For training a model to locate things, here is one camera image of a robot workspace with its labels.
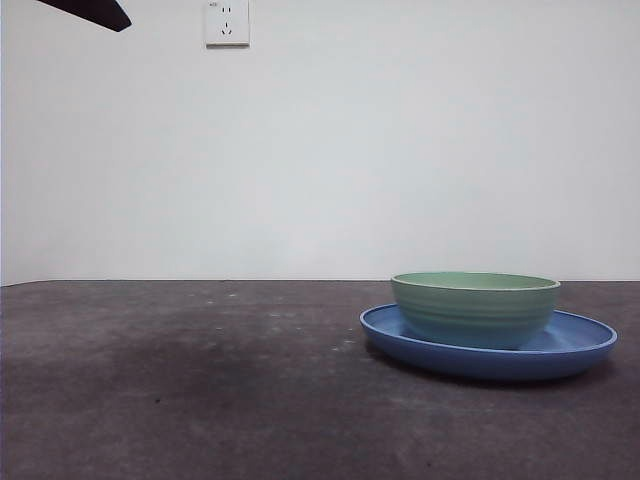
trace blue plate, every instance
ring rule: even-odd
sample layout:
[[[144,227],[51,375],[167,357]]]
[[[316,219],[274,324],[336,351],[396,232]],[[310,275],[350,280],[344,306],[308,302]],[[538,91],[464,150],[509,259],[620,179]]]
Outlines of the blue plate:
[[[360,315],[371,342],[403,362],[441,373],[491,380],[543,380],[580,373],[603,360],[618,339],[607,325],[554,311],[546,328],[517,350],[458,347],[418,339],[395,304]]]

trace electrical socket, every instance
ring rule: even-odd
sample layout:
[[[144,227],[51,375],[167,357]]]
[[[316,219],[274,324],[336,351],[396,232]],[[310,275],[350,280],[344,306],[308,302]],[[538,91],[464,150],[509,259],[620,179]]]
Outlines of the electrical socket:
[[[208,47],[249,45],[249,0],[207,2],[205,43]]]

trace dark gray tabletop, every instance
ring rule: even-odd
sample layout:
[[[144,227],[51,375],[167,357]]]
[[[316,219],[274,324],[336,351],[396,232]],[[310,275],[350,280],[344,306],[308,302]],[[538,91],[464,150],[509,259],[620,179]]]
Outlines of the dark gray tabletop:
[[[565,283],[614,327],[570,379],[465,381],[369,345],[386,282],[5,287],[2,472],[75,479],[638,479],[640,282]]]

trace dark object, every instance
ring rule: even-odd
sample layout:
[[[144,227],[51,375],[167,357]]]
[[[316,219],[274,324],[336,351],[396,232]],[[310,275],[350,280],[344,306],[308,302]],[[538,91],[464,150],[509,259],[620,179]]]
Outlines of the dark object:
[[[39,0],[77,17],[119,32],[131,26],[131,20],[116,0]]]

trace green bowl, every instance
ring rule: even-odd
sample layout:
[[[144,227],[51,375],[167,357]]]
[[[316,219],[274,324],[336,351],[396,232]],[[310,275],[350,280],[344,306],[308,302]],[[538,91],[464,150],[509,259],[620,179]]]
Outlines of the green bowl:
[[[407,326],[424,340],[514,349],[549,322],[560,282],[505,273],[396,275],[393,294]]]

